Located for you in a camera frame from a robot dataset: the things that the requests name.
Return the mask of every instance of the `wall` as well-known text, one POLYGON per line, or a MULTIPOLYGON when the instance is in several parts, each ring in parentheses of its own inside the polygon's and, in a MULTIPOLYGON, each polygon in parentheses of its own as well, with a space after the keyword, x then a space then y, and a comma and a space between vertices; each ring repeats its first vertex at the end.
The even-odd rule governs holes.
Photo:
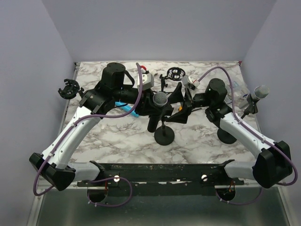
MULTIPOLYGON (((261 84, 270 94, 259 102, 258 120, 264 134, 286 141, 301 172, 301 1, 278 0, 242 63, 243 75, 254 89, 261 84)), ((301 179, 288 188, 291 203, 301 212, 301 179)))
POLYGON ((35 170, 28 159, 57 135, 57 93, 74 64, 40 0, 0 1, 0 225, 26 225, 35 170))
POLYGON ((276 0, 42 1, 75 61, 232 61, 276 0))

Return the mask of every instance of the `table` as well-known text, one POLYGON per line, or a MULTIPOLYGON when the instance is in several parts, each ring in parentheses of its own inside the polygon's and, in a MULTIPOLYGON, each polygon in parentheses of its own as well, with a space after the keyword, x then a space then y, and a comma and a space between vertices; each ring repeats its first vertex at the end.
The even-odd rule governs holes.
MULTIPOLYGON (((85 90, 92 89, 101 79, 102 69, 108 62, 82 62, 77 81, 85 90)), ((135 62, 120 62, 137 81, 135 62)), ((237 62, 139 62, 148 70, 165 75, 171 67, 184 69, 187 75, 199 78, 210 68, 220 65, 224 67, 231 78, 243 80, 237 62)), ((212 78, 225 81, 227 77, 222 70, 214 70, 207 75, 199 86, 204 92, 212 78)), ((177 82, 167 81, 165 91, 173 91, 177 82)), ((155 76, 155 91, 160 91, 159 75, 155 76)), ((68 123, 79 106, 80 97, 72 99, 66 114, 65 123, 68 123)), ((239 115, 242 110, 236 108, 239 115)), ((124 113, 122 109, 113 109, 108 114, 124 113)), ((187 124, 166 123, 174 130, 175 140, 168 146, 160 146, 154 140, 153 133, 147 131, 149 118, 136 118, 128 115, 119 119, 103 119, 84 138, 74 152, 71 162, 108 162, 108 163, 222 163, 228 159, 237 161, 254 160, 252 154, 238 141, 232 145, 222 143, 217 137, 217 127, 210 123, 205 115, 205 108, 193 112, 187 124)), ((254 116, 244 119, 257 129, 254 116)))

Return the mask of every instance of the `white marble surface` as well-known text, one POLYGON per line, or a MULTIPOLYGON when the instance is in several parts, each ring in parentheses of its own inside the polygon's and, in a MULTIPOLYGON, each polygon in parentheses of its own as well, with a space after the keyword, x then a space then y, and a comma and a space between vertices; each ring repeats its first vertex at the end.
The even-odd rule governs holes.
MULTIPOLYGON (((135 62, 121 62, 137 81, 135 62)), ((242 81, 238 63, 203 63, 203 62, 139 62, 150 71, 166 74, 170 67, 180 67, 187 75, 199 78, 210 68, 220 65, 226 68, 232 78, 242 81)), ((92 89, 101 79, 102 69, 107 62, 83 62, 80 65, 77 81, 85 90, 92 89)), ((227 77, 221 70, 215 70, 205 77, 200 84, 200 92, 205 91, 212 78, 225 81, 227 77)), ((177 82, 167 81, 165 91, 173 91, 177 82)), ((160 79, 155 77, 153 90, 160 90, 160 79)), ((79 105, 79 95, 70 101, 66 123, 73 116, 79 105)), ((236 108, 239 115, 242 111, 236 108)), ((136 118, 128 115, 119 119, 103 119, 84 138, 72 156, 72 162, 115 163, 222 163, 228 159, 250 161, 254 157, 238 141, 226 145, 219 141, 217 128, 208 121, 205 109, 193 112, 187 124, 166 123, 175 133, 175 141, 168 146, 158 145, 153 133, 147 131, 148 117, 136 118)), ((122 109, 114 109, 108 114, 121 114, 122 109)), ((245 121, 257 129, 254 117, 247 116, 245 121)))

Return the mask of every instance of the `black stand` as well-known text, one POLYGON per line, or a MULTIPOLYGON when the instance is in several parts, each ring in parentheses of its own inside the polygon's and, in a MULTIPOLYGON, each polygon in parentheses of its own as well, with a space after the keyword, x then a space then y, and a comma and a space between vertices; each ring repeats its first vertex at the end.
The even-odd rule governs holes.
POLYGON ((221 128, 217 130, 217 137, 220 141, 228 145, 231 145, 237 141, 235 137, 233 137, 230 133, 222 130, 221 128))
POLYGON ((155 141, 163 146, 171 144, 174 141, 173 129, 166 126, 162 121, 162 126, 155 131, 155 141))

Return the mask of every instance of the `microphone grille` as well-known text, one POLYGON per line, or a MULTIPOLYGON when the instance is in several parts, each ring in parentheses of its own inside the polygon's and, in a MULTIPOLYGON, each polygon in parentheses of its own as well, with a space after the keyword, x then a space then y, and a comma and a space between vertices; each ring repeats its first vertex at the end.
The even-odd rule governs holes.
POLYGON ((152 98, 154 104, 158 107, 163 107, 167 104, 167 95, 164 92, 158 92, 156 93, 152 98))
POLYGON ((265 98, 269 94, 269 88, 265 85, 258 86, 255 88, 254 94, 260 99, 265 98))

